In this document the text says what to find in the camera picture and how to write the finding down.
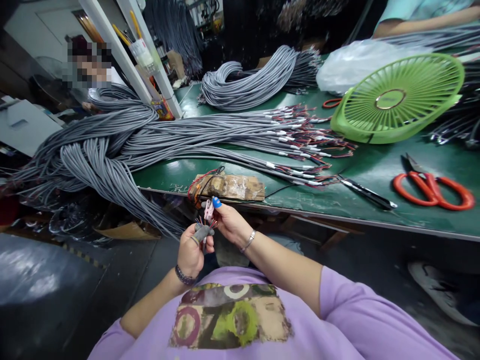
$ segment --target green table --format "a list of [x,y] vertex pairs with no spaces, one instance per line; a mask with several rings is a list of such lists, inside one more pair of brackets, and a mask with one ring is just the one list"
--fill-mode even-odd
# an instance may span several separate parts
[[[176,92],[184,117],[190,118],[218,113],[208,105],[197,106],[200,86],[182,88]],[[322,103],[332,96],[320,90],[311,90],[307,95],[278,93],[257,109],[272,109],[294,104],[307,104],[316,107],[311,114],[319,117],[330,116],[333,110],[325,110]],[[229,146],[239,152],[261,158],[266,161],[285,162],[286,158]],[[331,169],[326,174],[342,173],[361,185],[372,189],[398,205],[394,211],[383,211],[368,200],[352,192],[341,183],[328,186],[324,190],[308,186],[286,188],[265,199],[264,202],[248,204],[251,207],[263,207],[281,210],[287,213],[315,216],[318,218],[340,220],[351,223],[379,226],[390,229],[406,230],[450,238],[480,241],[480,209],[477,205],[469,211],[449,211],[439,206],[423,207],[408,202],[392,188],[392,179],[404,171],[400,156],[408,152],[427,170],[437,176],[449,177],[468,188],[477,198],[480,194],[480,175],[478,153],[464,150],[461,144],[449,143],[438,146],[427,142],[422,134],[408,140],[388,145],[360,144],[354,156],[331,159]],[[187,194],[187,190],[197,174],[204,174],[225,165],[227,174],[257,176],[266,186],[265,193],[286,185],[283,180],[230,163],[219,163],[206,159],[182,159],[164,161],[133,174],[136,184],[142,188],[162,193]],[[404,180],[404,186],[412,194],[421,198],[415,186]],[[453,204],[457,196],[443,189],[445,198]]]

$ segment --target yellow pencil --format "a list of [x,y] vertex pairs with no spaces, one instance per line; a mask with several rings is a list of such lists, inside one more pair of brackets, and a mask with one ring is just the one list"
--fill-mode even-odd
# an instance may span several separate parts
[[113,27],[113,30],[115,30],[116,34],[120,37],[120,39],[122,39],[127,46],[130,46],[130,41],[127,40],[127,37],[119,30],[119,28],[115,24],[112,24],[111,26]]
[[141,39],[142,38],[142,33],[140,32],[139,23],[137,22],[137,18],[135,17],[135,14],[134,14],[133,10],[130,10],[130,16],[131,16],[131,19],[133,21],[133,24],[135,25],[135,29],[136,29],[136,33],[138,35],[138,38]]

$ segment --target sneaker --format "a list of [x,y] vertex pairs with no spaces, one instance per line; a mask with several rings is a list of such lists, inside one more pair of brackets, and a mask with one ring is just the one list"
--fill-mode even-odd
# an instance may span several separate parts
[[457,310],[455,293],[457,288],[454,284],[445,281],[442,272],[425,262],[410,262],[408,271],[413,279],[426,291],[435,304],[457,323],[478,327],[477,324],[468,320]]

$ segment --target white plastic bag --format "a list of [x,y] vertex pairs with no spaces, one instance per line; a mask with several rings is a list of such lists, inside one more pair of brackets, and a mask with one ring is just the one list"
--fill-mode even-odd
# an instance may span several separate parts
[[430,47],[392,45],[385,41],[354,41],[332,52],[318,69],[316,82],[322,91],[344,94],[375,70],[394,61],[429,54]]

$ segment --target wristband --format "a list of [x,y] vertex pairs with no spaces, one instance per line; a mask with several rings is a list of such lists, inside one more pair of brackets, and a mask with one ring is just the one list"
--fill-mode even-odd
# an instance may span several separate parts
[[191,276],[187,276],[185,275],[182,270],[180,270],[179,266],[175,266],[175,274],[176,276],[180,279],[180,281],[182,283],[184,283],[185,285],[188,285],[188,286],[192,286],[193,284],[195,284],[195,282],[197,282],[197,279],[198,277],[196,278],[193,278]]
[[252,243],[252,241],[254,240],[255,238],[255,234],[257,233],[257,230],[253,230],[251,232],[251,235],[250,235],[250,238],[248,239],[248,242],[246,243],[245,247],[241,248],[240,249],[240,252],[243,254],[245,252],[245,250],[247,250],[247,248],[250,246],[250,244]]

